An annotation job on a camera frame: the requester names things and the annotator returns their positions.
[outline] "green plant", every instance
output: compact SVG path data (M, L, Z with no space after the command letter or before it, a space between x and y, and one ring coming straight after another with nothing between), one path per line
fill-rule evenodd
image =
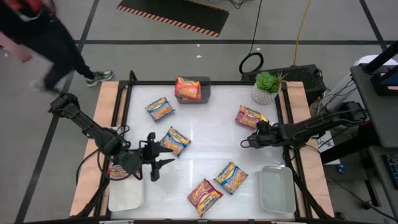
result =
M273 76L268 72L262 72L256 77L257 88L269 93L276 93L279 90L280 83L284 81L285 77L286 75L283 75L282 71L280 71L277 76Z

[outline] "white table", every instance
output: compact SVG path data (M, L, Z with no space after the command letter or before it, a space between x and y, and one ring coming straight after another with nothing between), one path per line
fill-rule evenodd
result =
M150 181L150 166L143 167L144 204L134 210L113 212L113 219L198 219L196 208L188 201L188 194L203 180L224 193L202 218L205 219L293 219L294 214L269 213L259 206L257 172L264 166L284 166L282 148L244 149L239 143L254 130L235 122L239 106L258 110L272 122L278 122L276 105L259 105L251 98L252 86L212 86L211 98L205 105L178 104L174 86L135 85L132 88L127 125L131 130L125 138L131 142L146 139L150 132L160 141L173 126L192 143L180 158L172 153L159 159L176 158L160 170L160 179ZM154 122L144 109L161 97L167 97L175 109ZM234 162L249 176L234 193L228 194L215 178L228 162Z

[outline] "orange noodle package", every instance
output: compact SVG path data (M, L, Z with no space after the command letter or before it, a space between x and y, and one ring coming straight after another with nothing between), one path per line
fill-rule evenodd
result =
M204 179L198 187L188 195L188 200L197 208L200 217L212 206L223 194L217 191L211 183Z
M239 124L243 124L247 127L257 129L257 122L268 121L264 115L258 111L252 110L245 106L240 107L238 115L236 115L235 121Z
M177 77L174 95L189 100L200 100L200 82Z

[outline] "black pants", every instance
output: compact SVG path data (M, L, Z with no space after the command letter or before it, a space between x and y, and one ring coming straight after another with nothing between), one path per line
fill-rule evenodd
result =
M72 36L56 17L43 31L17 41L53 63L44 77L47 89L53 89L63 77L74 70L86 78L94 78L93 72L76 48Z

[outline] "sneaker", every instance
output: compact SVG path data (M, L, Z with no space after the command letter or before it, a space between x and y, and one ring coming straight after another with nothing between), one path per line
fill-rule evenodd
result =
M33 88L34 90L37 90L37 91L43 91L43 92L50 93L51 95L59 95L61 93L61 90L58 89L58 88L53 88L51 90L47 89L44 86L44 82L43 81L41 81L41 82L32 81L30 83L30 87Z
M111 78L113 78L112 71L94 72L94 78L93 79L86 78L86 82L88 87L93 87L97 85L98 82L110 80Z

